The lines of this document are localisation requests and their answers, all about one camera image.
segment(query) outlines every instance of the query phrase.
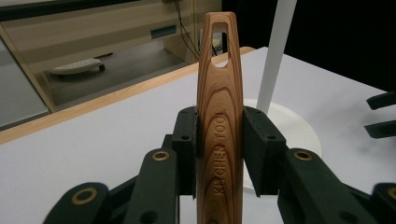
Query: wooden handle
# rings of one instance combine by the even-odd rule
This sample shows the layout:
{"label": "wooden handle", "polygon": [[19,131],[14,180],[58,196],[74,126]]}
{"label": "wooden handle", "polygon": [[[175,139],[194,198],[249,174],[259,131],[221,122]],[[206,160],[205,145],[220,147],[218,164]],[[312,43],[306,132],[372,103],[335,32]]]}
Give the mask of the wooden handle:
{"label": "wooden handle", "polygon": [[[211,62],[213,33],[227,35],[228,63]],[[232,12],[207,13],[198,70],[199,224],[242,222],[242,75],[236,19]]]}

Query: white rod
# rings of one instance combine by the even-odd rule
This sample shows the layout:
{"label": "white rod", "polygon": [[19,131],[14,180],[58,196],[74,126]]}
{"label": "white rod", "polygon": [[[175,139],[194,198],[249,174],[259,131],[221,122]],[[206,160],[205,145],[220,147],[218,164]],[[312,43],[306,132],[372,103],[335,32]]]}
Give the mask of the white rod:
{"label": "white rod", "polygon": [[257,109],[268,114],[271,99],[274,93],[277,73],[279,72],[283,52],[289,35],[291,20],[297,0],[278,0],[274,24],[271,31],[267,58],[265,60],[264,72],[262,74],[262,85],[260,86]]}

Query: white object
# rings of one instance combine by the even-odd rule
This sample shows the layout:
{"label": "white object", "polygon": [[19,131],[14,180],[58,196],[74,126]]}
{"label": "white object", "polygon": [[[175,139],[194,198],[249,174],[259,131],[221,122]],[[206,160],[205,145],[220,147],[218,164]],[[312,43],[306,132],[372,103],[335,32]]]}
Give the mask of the white object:
{"label": "white object", "polygon": [[76,63],[70,63],[60,67],[50,69],[49,72],[55,75],[73,75],[77,73],[87,72],[99,67],[101,71],[105,70],[105,66],[98,59],[87,59]]}
{"label": "white object", "polygon": [[297,0],[278,0],[257,108],[267,114]]}
{"label": "white object", "polygon": [[[245,99],[244,105],[255,107],[256,99]],[[314,129],[302,117],[285,106],[270,104],[268,118],[275,124],[286,138],[288,148],[300,147],[315,152],[322,157],[320,141]],[[253,184],[245,166],[244,170],[244,192],[255,194]]]}

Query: white table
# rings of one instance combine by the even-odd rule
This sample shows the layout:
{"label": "white table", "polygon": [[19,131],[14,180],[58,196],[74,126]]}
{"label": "white table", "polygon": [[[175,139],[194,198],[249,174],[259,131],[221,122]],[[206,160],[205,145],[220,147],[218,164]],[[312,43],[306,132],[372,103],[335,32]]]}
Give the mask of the white table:
{"label": "white table", "polygon": [[[244,96],[257,98],[267,49],[242,56]],[[101,182],[110,189],[139,172],[144,155],[172,133],[177,112],[196,101],[197,74],[183,77],[0,146],[0,223],[41,223],[69,189]],[[382,93],[284,56],[273,102],[317,132],[323,160],[344,183],[371,193],[396,181],[394,137],[373,139],[363,126],[395,119],[394,106],[372,111]],[[181,197],[181,223],[195,223],[195,202]],[[244,193],[244,223],[282,223],[276,197]]]}

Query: white tabletop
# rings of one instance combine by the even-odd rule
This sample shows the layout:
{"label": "white tabletop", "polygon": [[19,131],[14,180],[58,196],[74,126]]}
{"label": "white tabletop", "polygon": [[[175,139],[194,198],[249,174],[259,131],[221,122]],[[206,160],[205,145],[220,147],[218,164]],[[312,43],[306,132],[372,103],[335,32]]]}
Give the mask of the white tabletop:
{"label": "white tabletop", "polygon": [[[266,48],[242,56],[245,98],[257,98]],[[177,112],[196,101],[197,74],[0,146],[0,223],[42,223],[69,189],[110,189],[138,175],[144,155],[172,133]],[[373,139],[363,126],[395,119],[394,106],[372,111],[381,90],[284,56],[273,102],[316,131],[323,160],[344,183],[371,193],[396,181],[394,137]],[[181,223],[195,223],[195,202],[181,197]],[[283,223],[276,197],[244,193],[244,223]]]}

